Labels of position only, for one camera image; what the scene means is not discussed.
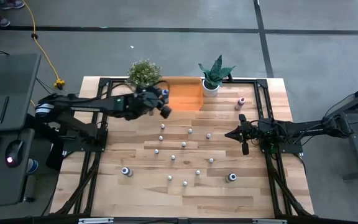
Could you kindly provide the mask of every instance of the concrete floor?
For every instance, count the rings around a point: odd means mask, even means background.
[[[258,28],[252,0],[27,0],[39,26]],[[266,29],[358,30],[356,0],[260,0]],[[25,9],[2,12],[14,26],[29,26]],[[39,52],[30,31],[0,30],[0,50]],[[237,65],[234,77],[266,77],[259,34],[162,32],[38,32],[39,41],[67,82],[79,92],[85,75],[125,75],[129,64],[150,58],[166,76],[200,76],[197,63]],[[274,77],[284,78],[296,122],[320,119],[333,104],[358,90],[358,35],[267,35]],[[55,81],[45,58],[38,77]],[[33,99],[46,92],[37,86]],[[305,147],[305,164],[315,213],[358,221],[357,170],[346,140],[320,136]],[[0,218],[40,215],[55,184],[46,174],[33,205],[0,209]]]

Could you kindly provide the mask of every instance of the person's shoe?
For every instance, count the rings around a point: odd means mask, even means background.
[[[1,27],[7,27],[11,25],[11,22],[9,22],[9,20],[3,18],[1,15],[0,15],[0,26]]]
[[[24,2],[20,0],[6,0],[4,4],[1,4],[1,9],[20,9],[24,6]]]

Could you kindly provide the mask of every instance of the orange tray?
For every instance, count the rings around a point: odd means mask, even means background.
[[[198,111],[203,106],[203,86],[200,77],[163,77],[170,84],[169,104],[173,110]],[[166,83],[161,88],[168,88]]]

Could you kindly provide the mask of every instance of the yellow cable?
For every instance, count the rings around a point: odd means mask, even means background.
[[[26,3],[24,0],[23,0],[23,3],[25,4],[26,8],[29,10],[29,13],[30,13],[30,15],[31,15],[33,33],[35,34],[35,31],[36,31],[36,30],[35,30],[35,19],[34,19],[34,16],[33,16],[33,14],[32,14],[32,11],[31,11],[30,7],[27,5],[27,3]],[[35,43],[38,45],[38,47],[41,49],[42,53],[45,55],[45,58],[47,59],[47,61],[48,61],[49,65],[50,65],[50,67],[52,68],[53,72],[55,73],[56,78],[57,78],[56,83],[60,83],[60,84],[63,84],[63,85],[64,85],[64,80],[61,80],[61,79],[60,79],[59,75],[58,75],[57,72],[56,72],[55,67],[52,65],[52,62],[49,60],[49,57],[48,57],[47,53],[45,52],[45,50],[44,50],[44,49],[41,47],[41,45],[38,43],[36,37],[33,37],[33,39],[34,39]]]

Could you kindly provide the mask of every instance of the computer mouse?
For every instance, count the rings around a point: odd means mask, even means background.
[[[20,165],[23,160],[23,145],[22,140],[14,140],[7,145],[5,150],[5,163],[8,167],[13,168]]]

